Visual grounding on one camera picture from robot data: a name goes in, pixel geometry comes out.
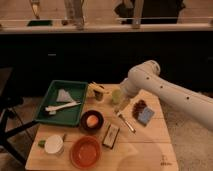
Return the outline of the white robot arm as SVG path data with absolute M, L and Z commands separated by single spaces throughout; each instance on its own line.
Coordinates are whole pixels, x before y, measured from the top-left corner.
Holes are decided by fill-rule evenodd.
M 213 99 L 170 83 L 160 78 L 159 74 L 160 66 L 154 60 L 132 67 L 120 84 L 122 98 L 115 108 L 115 113 L 121 113 L 131 98 L 137 96 L 141 90 L 145 90 L 176 106 L 213 132 Z

